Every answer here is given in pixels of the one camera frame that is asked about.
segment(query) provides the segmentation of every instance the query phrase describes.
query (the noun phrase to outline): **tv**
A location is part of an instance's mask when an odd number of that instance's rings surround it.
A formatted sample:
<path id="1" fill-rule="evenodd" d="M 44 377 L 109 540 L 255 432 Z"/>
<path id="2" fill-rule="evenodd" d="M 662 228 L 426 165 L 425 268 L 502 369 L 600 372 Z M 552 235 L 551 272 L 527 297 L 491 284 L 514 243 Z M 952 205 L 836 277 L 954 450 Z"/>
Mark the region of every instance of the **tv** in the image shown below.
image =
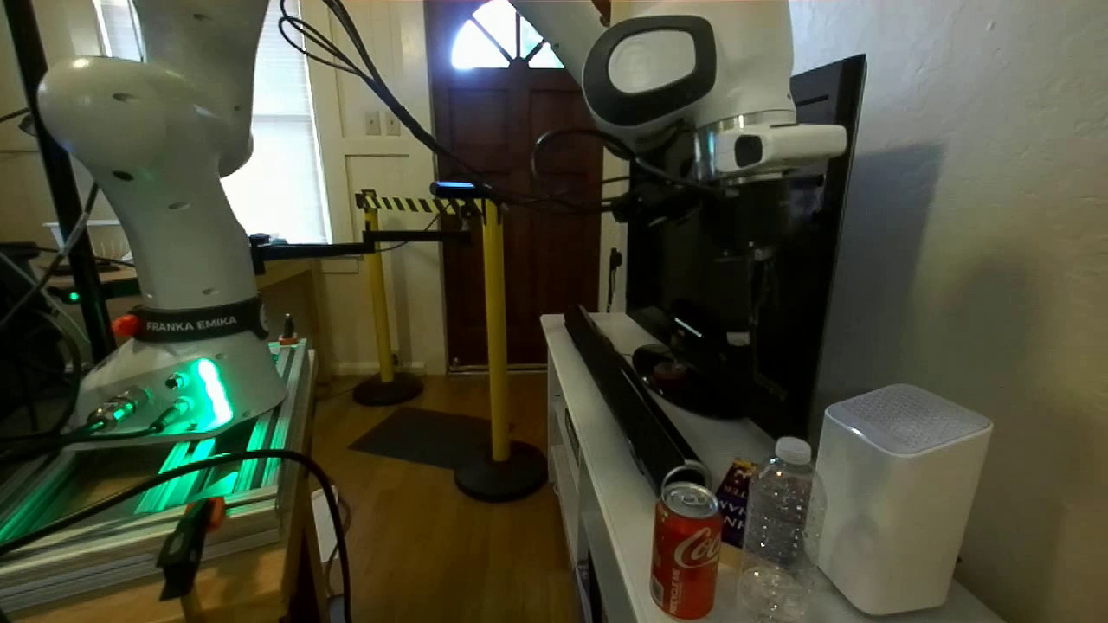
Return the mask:
<path id="1" fill-rule="evenodd" d="M 702 415 L 807 438 L 865 68 L 862 54 L 792 78 L 798 121 L 842 125 L 848 146 L 790 175 L 788 223 L 769 262 L 751 259 L 740 234 L 749 222 L 735 211 L 628 226 L 627 313 L 707 379 Z M 691 145 L 670 150 L 681 150 L 664 164 L 680 171 Z"/>

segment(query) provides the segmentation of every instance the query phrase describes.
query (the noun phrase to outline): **wooden floor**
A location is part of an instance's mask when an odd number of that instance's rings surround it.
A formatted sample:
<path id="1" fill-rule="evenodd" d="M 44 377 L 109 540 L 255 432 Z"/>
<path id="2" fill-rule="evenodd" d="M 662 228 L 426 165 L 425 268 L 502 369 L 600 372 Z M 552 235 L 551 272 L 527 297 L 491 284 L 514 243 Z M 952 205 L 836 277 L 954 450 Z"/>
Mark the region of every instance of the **wooden floor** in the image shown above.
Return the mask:
<path id="1" fill-rule="evenodd" d="M 424 384 L 409 405 L 488 417 L 486 377 L 425 377 Z M 351 384 L 335 385 L 341 391 Z M 545 451 L 546 375 L 512 375 L 509 390 L 513 439 Z M 349 394 L 317 404 L 312 452 L 353 513 L 353 620 L 576 621 L 551 486 L 522 501 L 486 504 L 459 492 L 452 471 L 347 449 L 392 409 L 361 407 Z"/>

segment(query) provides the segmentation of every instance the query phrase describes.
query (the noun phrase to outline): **white speaker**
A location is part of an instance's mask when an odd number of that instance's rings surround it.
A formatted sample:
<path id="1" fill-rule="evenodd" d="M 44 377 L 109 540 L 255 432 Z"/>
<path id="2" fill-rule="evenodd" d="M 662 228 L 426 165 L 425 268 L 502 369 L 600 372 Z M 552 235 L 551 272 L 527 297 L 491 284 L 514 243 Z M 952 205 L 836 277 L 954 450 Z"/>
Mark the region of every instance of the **white speaker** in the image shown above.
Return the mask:
<path id="1" fill-rule="evenodd" d="M 946 601 L 992 431 L 984 416 L 910 385 L 828 407 L 818 560 L 855 607 L 880 615 Z"/>

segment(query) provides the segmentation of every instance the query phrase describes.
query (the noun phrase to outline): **stanchion base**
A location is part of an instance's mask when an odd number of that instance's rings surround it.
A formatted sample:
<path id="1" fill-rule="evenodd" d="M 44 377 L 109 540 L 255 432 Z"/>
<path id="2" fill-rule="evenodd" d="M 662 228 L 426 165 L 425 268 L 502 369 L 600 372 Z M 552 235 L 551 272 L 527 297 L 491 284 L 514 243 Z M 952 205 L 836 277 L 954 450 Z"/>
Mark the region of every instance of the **stanchion base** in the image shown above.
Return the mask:
<path id="1" fill-rule="evenodd" d="M 546 483 L 546 457 L 534 446 L 512 442 L 511 458 L 492 460 L 485 449 L 480 461 L 454 470 L 454 484 L 474 500 L 511 502 L 534 493 Z"/>
<path id="2" fill-rule="evenodd" d="M 408 372 L 397 372 L 390 382 L 373 375 L 353 388 L 353 401 L 367 407 L 399 405 L 423 392 L 423 381 Z"/>

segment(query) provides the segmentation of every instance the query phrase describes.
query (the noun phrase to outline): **arched window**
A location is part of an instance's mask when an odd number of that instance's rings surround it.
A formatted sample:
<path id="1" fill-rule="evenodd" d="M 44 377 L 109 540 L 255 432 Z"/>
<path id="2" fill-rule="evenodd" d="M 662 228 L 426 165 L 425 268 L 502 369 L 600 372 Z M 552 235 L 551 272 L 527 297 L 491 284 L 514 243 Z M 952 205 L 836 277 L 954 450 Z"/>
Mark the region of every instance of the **arched window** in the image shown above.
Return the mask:
<path id="1" fill-rule="evenodd" d="M 507 0 L 490 0 L 465 20 L 454 37 L 454 69 L 506 68 L 519 59 L 529 68 L 562 69 L 551 44 Z"/>

